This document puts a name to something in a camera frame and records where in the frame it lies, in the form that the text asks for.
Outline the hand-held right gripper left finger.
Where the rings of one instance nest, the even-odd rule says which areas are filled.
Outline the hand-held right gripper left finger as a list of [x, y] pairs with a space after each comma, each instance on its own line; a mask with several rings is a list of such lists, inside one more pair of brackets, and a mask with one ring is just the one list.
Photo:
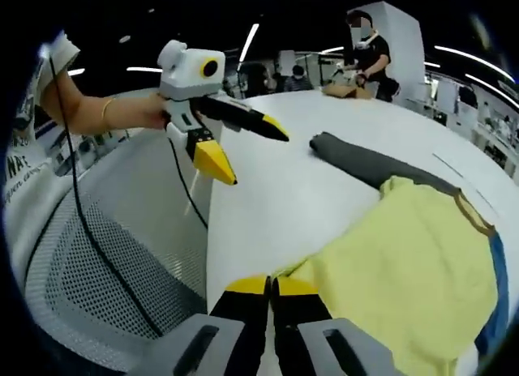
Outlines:
[[269, 276], [229, 284], [210, 314], [195, 314], [160, 338], [146, 375], [255, 375], [265, 348]]

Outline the person's left hand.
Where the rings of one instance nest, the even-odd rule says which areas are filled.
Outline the person's left hand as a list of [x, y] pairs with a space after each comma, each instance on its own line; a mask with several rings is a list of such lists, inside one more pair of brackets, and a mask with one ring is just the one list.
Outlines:
[[138, 109], [138, 127], [162, 130], [169, 122], [169, 114], [165, 111], [165, 98], [158, 93], [141, 98]]

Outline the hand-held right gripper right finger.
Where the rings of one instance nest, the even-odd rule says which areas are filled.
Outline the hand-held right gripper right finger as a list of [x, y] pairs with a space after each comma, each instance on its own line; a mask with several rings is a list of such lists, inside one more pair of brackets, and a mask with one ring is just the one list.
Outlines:
[[272, 284], [274, 346], [284, 375], [398, 375], [393, 355], [346, 318], [333, 318], [317, 289], [278, 276]]

